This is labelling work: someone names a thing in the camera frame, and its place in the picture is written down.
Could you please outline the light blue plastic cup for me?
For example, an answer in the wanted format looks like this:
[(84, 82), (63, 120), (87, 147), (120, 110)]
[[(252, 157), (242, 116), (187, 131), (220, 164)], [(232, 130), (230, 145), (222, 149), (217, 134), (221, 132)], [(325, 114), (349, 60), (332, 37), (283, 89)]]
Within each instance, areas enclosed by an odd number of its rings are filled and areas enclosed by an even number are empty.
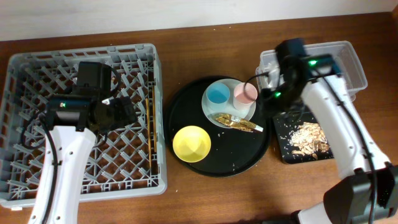
[(230, 98), (230, 90), (223, 83), (212, 83), (206, 89), (206, 99), (208, 106), (212, 110), (221, 110), (226, 107)]

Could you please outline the pink plastic cup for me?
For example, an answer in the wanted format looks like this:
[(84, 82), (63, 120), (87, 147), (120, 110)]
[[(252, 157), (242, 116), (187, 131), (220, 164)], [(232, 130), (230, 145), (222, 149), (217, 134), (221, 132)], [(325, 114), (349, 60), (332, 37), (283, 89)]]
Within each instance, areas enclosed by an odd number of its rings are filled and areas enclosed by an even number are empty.
[(256, 101), (257, 89), (250, 83), (239, 83), (233, 91), (233, 106), (237, 110), (248, 110)]

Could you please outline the wooden chopstick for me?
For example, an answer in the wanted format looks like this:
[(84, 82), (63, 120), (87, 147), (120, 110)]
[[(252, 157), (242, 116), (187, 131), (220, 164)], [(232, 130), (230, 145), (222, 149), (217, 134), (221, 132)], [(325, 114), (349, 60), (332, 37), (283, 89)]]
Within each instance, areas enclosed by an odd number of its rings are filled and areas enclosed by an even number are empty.
[(151, 138), (150, 138), (150, 108), (149, 108), (149, 99), (146, 98), (146, 121), (147, 121), (147, 143), (148, 143), (148, 151), (149, 151), (149, 170), (152, 170), (152, 146), (151, 146)]
[(155, 86), (152, 86), (152, 119), (153, 119), (153, 135), (154, 135), (154, 152), (157, 153), (157, 133), (156, 133), (156, 111), (155, 111)]

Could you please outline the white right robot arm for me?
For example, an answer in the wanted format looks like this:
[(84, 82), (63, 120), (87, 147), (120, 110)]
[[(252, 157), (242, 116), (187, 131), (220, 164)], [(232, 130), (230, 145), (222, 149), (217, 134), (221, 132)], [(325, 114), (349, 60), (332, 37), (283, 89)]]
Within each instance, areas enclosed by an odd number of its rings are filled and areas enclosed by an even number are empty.
[(259, 101), (268, 117), (308, 108), (324, 131), (340, 181), (292, 223), (372, 223), (397, 213), (397, 166), (372, 139), (352, 100), (367, 87), (347, 41), (285, 40), (260, 56)]

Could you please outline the gold brown snack wrapper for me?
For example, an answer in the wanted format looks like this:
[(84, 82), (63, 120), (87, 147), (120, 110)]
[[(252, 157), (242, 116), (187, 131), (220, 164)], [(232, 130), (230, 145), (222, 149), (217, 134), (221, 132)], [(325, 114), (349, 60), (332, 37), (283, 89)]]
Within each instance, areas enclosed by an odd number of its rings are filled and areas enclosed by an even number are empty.
[(217, 113), (213, 115), (213, 117), (217, 122), (229, 128), (237, 129), (240, 131), (245, 131), (249, 133), (254, 133), (254, 132), (262, 133), (264, 130), (263, 127), (255, 123), (252, 123), (246, 119), (240, 118), (239, 116), (227, 113)]

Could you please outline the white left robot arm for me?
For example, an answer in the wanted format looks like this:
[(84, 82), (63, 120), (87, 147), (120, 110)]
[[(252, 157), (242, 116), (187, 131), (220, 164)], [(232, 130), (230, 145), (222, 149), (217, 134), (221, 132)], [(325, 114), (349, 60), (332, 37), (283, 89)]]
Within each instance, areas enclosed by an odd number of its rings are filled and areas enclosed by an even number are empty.
[(115, 68), (80, 62), (68, 94), (53, 95), (34, 115), (45, 134), (45, 159), (30, 223), (76, 223), (83, 175), (99, 134), (137, 121), (131, 99), (117, 96)]

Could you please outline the yellow bowl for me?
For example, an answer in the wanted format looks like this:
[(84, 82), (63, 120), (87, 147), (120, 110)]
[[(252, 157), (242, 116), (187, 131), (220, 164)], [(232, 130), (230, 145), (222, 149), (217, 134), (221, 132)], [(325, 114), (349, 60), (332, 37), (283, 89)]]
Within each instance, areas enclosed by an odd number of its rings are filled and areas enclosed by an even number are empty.
[(210, 152), (210, 135), (198, 126), (186, 126), (180, 129), (172, 140), (175, 155), (184, 162), (199, 162)]

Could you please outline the food scraps pile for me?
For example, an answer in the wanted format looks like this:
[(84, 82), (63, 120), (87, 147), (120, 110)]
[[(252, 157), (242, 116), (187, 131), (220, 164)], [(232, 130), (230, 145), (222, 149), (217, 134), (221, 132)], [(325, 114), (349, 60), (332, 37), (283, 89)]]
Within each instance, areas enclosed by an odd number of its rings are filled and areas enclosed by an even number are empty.
[(298, 130), (292, 134), (289, 144), (295, 148), (292, 150), (292, 154), (309, 155), (315, 159), (318, 159), (317, 152), (330, 150), (325, 133), (318, 123), (304, 122), (298, 126)]

